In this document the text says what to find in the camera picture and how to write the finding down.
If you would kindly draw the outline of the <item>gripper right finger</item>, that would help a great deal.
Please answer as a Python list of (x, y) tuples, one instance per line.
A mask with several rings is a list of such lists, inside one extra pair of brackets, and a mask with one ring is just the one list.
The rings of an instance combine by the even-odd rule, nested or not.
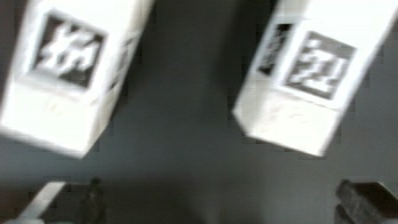
[(342, 180), (335, 196), (353, 224), (398, 224), (398, 197), (380, 182)]

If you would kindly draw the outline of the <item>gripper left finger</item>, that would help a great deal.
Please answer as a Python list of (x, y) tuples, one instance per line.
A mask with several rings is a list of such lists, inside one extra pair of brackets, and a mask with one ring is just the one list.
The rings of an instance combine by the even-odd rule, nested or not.
[(10, 224), (108, 224), (106, 217), (103, 182), (92, 178), (47, 182)]

